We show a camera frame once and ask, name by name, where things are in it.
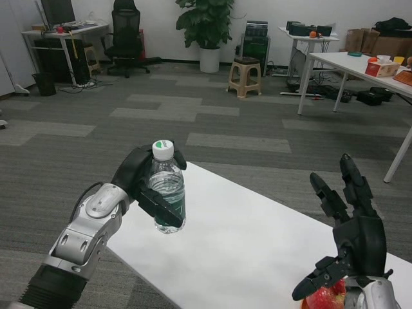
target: floor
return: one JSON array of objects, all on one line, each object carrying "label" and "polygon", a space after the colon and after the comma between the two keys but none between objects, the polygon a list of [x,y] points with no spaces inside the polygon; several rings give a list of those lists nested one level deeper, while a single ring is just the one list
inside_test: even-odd
[{"label": "floor", "polygon": [[[333,101],[309,98],[298,116],[299,99],[279,95],[283,78],[267,77],[262,96],[238,100],[225,91],[228,70],[161,64],[130,79],[99,76],[106,86],[76,95],[40,97],[33,88],[0,101],[10,123],[0,131],[0,308],[19,298],[81,192],[110,181],[134,147],[159,138],[175,139],[188,161],[327,224],[309,175],[342,192],[339,159],[349,153],[368,177],[389,252],[412,262],[412,150],[393,181],[382,181],[412,125],[411,106],[353,98],[332,113]],[[172,306],[106,252],[76,308]]]}]

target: potted plant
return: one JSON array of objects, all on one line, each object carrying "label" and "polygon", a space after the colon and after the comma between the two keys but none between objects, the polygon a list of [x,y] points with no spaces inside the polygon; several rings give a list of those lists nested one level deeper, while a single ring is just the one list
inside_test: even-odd
[{"label": "potted plant", "polygon": [[176,23],[176,29],[185,29],[185,45],[193,42],[200,47],[200,71],[219,71],[220,42],[230,36],[230,9],[234,0],[176,0],[181,8],[189,8]]}]

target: robotic arm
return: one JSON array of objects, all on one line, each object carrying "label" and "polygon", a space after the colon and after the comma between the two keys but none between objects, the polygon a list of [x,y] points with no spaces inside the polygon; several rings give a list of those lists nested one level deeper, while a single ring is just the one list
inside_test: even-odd
[{"label": "robotic arm", "polygon": [[[183,155],[175,149],[176,162],[181,169],[186,169]],[[150,145],[134,149],[120,165],[111,183],[105,183],[96,194],[78,205],[80,197],[68,226],[30,280],[19,303],[12,303],[9,309],[72,308],[133,200],[137,200],[148,215],[160,216],[174,227],[182,226],[182,217],[145,184],[145,172],[151,166],[151,159]]]},{"label": "robotic arm", "polygon": [[341,158],[343,190],[346,201],[353,205],[353,217],[346,205],[317,174],[310,175],[316,195],[322,201],[327,217],[335,219],[333,237],[337,257],[324,257],[316,269],[307,275],[292,293],[295,301],[304,299],[320,287],[332,287],[345,276],[345,309],[397,309],[393,287],[384,273],[386,263],[386,237],[382,220],[371,205],[373,198],[368,181],[357,169],[351,157]]}]

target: electronic device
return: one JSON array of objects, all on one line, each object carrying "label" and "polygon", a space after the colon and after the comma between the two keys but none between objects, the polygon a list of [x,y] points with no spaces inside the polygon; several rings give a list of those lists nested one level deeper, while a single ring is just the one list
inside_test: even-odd
[{"label": "electronic device", "polygon": [[308,37],[311,30],[305,24],[291,24],[289,26],[289,34],[298,37]]},{"label": "electronic device", "polygon": [[302,24],[300,21],[288,21],[286,23],[286,30],[289,30],[291,24]]},{"label": "electronic device", "polygon": [[384,100],[383,95],[379,95],[370,91],[360,91],[356,98],[359,102],[363,102],[369,106],[381,105]]},{"label": "electronic device", "polygon": [[76,20],[71,0],[41,0],[41,3],[50,29],[53,29],[55,24]]},{"label": "electronic device", "polygon": [[247,21],[246,36],[248,37],[266,37],[268,35],[267,21]]},{"label": "electronic device", "polygon": [[269,58],[270,37],[251,37],[242,35],[240,55],[242,57],[252,57],[259,59],[261,76],[266,76],[266,69]]},{"label": "electronic device", "polygon": [[383,101],[389,102],[393,96],[393,92],[382,87],[371,87],[370,92],[376,93],[377,95],[383,95]]},{"label": "electronic device", "polygon": [[321,34],[323,37],[330,37],[332,33],[332,27],[331,26],[318,26],[316,28],[316,32]]},{"label": "electronic device", "polygon": [[74,74],[77,84],[86,84],[90,79],[90,73],[82,40],[73,40],[77,52],[77,58],[73,49],[71,39],[66,39],[66,45],[70,56],[73,73],[70,72],[67,60],[62,50],[52,50],[50,48],[62,48],[60,39],[39,39],[34,40],[42,71],[53,74],[55,82],[68,82],[71,84],[71,74]]}]

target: green plant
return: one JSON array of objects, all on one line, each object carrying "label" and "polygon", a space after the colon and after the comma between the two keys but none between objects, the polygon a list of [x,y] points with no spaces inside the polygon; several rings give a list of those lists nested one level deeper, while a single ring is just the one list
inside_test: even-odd
[{"label": "green plant", "polygon": [[227,43],[230,36],[230,9],[234,0],[176,0],[181,8],[190,8],[176,23],[185,29],[185,45],[197,42],[201,48],[215,50],[219,43]]}]

